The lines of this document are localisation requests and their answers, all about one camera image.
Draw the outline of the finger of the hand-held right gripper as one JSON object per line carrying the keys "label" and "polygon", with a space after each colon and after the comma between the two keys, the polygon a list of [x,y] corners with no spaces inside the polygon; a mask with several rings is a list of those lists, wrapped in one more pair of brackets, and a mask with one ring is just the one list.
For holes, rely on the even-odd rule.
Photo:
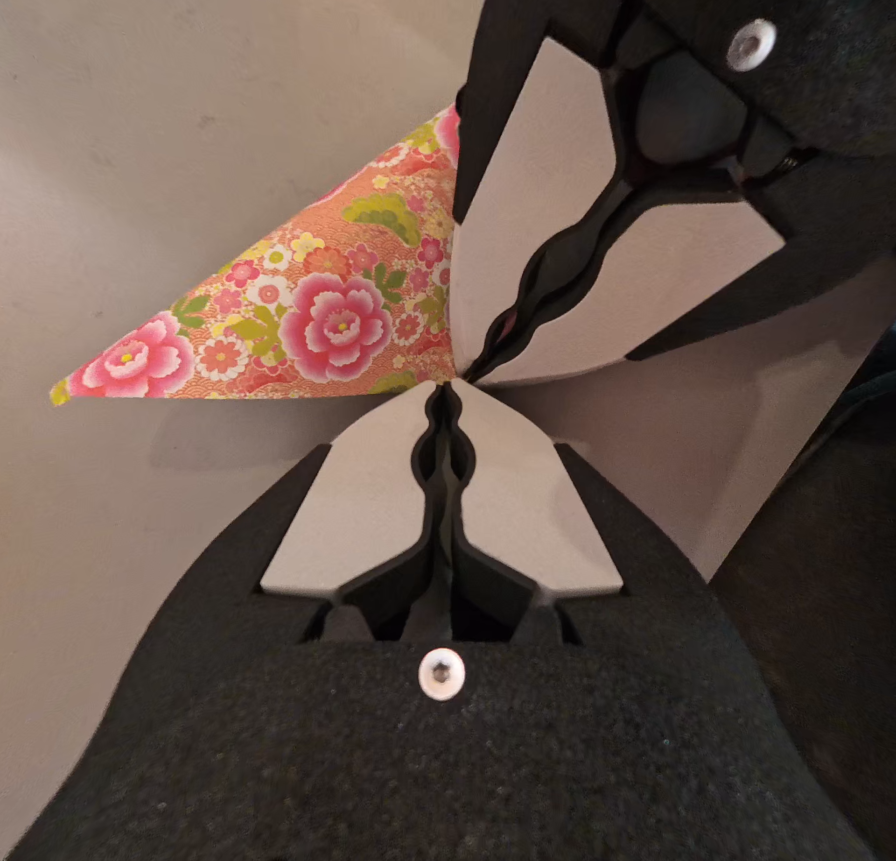
{"label": "finger of the hand-held right gripper", "polygon": [[621,362],[785,245],[725,174],[603,200],[574,223],[524,192],[463,222],[463,375],[534,384]]}
{"label": "finger of the hand-held right gripper", "polygon": [[[576,224],[613,175],[616,154],[599,72],[545,39],[462,223],[454,231],[450,335],[458,374],[481,384],[580,374],[622,358],[638,344],[637,312],[619,254],[560,337],[536,362],[478,375],[487,332],[514,305],[523,271],[541,245]],[[556,354],[550,361],[548,352]]]}

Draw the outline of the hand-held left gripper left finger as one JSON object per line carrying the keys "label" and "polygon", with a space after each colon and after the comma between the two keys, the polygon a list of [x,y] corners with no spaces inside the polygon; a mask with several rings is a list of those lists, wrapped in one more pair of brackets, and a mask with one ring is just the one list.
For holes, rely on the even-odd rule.
{"label": "hand-held left gripper left finger", "polygon": [[399,638],[442,556],[443,400],[426,381],[331,441],[261,577],[264,595],[351,607],[376,640]]}

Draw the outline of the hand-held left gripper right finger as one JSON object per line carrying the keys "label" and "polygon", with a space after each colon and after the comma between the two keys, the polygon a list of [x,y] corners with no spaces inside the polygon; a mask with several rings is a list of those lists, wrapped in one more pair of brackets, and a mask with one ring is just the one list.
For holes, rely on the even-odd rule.
{"label": "hand-held left gripper right finger", "polygon": [[614,596],[623,578],[554,441],[472,384],[445,386],[457,488],[453,594],[462,617],[511,637],[532,608]]}

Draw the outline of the dark cloth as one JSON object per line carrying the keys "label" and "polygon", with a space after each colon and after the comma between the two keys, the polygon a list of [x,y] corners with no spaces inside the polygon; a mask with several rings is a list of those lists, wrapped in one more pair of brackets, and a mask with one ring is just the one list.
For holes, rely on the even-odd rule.
{"label": "dark cloth", "polygon": [[806,765],[895,858],[895,329],[711,579]]}

